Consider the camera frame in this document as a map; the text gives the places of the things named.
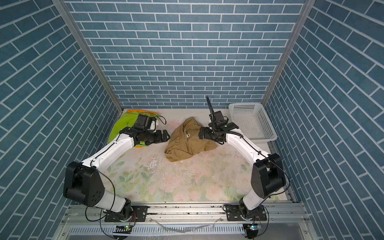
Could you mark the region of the tan brown shorts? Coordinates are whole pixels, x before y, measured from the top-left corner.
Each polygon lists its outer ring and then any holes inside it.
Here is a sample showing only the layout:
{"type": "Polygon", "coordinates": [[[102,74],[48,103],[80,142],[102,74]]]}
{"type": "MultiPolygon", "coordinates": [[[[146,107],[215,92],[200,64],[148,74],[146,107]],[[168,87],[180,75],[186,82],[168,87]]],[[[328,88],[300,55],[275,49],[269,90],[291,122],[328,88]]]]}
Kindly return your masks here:
{"type": "Polygon", "coordinates": [[[170,162],[190,159],[201,152],[215,150],[218,145],[211,140],[200,140],[201,125],[194,117],[186,119],[172,133],[164,153],[170,162]]]}

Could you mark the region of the neon green shorts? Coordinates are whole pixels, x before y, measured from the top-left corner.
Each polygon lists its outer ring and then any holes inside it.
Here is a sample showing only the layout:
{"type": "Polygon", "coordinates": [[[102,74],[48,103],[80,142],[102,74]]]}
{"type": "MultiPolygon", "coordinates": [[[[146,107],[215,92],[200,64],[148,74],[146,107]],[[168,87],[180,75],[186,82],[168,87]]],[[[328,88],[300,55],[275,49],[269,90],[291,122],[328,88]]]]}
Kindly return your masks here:
{"type": "Polygon", "coordinates": [[[137,130],[137,129],[134,129],[134,128],[126,128],[126,124],[127,122],[129,121],[130,117],[133,117],[133,119],[135,119],[136,117],[134,117],[133,115],[130,115],[130,114],[123,114],[122,117],[116,122],[116,124],[114,125],[112,131],[111,131],[111,134],[109,136],[109,140],[108,140],[108,143],[117,143],[118,141],[122,142],[124,140],[125,137],[128,138],[128,140],[132,140],[133,141],[133,146],[136,147],[134,145],[134,140],[133,138],[131,138],[129,136],[129,130],[137,130]]]}

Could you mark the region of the orange shorts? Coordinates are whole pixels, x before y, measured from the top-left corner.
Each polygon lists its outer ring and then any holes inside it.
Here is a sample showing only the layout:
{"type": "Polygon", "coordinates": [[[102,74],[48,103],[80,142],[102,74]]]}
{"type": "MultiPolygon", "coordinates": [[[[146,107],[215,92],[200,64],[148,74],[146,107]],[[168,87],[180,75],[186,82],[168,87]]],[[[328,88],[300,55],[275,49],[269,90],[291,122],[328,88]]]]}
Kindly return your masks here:
{"type": "Polygon", "coordinates": [[[129,111],[127,111],[127,114],[133,115],[136,118],[133,119],[133,117],[130,117],[129,121],[127,122],[127,124],[125,126],[126,128],[133,128],[133,125],[136,122],[136,119],[137,119],[139,114],[143,114],[143,115],[150,116],[150,117],[155,117],[157,119],[157,122],[158,122],[157,113],[154,113],[154,112],[148,112],[148,111],[143,111],[143,110],[129,110],[129,111]]]}

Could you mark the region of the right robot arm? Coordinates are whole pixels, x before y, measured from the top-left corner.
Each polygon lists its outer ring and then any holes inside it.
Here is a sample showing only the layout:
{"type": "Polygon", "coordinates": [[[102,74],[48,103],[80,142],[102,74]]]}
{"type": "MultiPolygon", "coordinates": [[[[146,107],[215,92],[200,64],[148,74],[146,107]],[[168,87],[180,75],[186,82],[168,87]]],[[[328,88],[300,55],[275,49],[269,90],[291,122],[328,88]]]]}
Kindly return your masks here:
{"type": "Polygon", "coordinates": [[[281,157],[259,148],[241,130],[215,131],[208,127],[201,127],[199,138],[221,145],[227,143],[250,163],[252,189],[240,200],[240,211],[243,216],[254,212],[268,197],[286,186],[287,176],[281,157]]]}

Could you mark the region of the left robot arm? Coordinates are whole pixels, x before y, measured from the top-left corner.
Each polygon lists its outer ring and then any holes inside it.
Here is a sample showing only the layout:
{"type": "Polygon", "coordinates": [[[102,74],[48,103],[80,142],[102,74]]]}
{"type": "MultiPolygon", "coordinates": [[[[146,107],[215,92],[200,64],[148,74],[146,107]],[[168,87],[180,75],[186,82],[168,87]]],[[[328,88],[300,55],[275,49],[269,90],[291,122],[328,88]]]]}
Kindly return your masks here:
{"type": "Polygon", "coordinates": [[[72,162],[66,167],[63,196],[67,199],[117,213],[128,219],[133,211],[131,201],[117,195],[116,191],[107,191],[101,176],[121,155],[143,143],[165,143],[170,139],[166,130],[138,130],[126,127],[107,146],[91,157],[72,162]]]}

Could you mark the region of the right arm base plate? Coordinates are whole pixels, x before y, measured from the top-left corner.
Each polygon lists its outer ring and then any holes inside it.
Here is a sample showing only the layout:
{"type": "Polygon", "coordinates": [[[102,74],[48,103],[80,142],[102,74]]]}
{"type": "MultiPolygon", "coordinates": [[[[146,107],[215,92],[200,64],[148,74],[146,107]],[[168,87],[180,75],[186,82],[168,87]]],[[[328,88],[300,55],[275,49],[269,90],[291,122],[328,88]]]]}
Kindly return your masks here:
{"type": "Polygon", "coordinates": [[[223,211],[229,222],[235,221],[266,221],[267,213],[261,205],[253,210],[248,210],[245,205],[225,204],[222,206],[223,211]]]}

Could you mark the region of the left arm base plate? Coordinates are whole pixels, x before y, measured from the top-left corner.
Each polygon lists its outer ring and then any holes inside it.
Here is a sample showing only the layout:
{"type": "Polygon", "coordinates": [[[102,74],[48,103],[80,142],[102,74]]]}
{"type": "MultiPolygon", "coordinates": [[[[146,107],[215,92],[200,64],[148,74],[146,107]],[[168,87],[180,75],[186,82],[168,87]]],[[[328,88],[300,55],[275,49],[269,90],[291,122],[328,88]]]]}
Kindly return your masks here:
{"type": "Polygon", "coordinates": [[[147,217],[148,206],[127,206],[120,212],[110,212],[105,217],[105,222],[112,223],[137,223],[144,222],[147,217]]]}

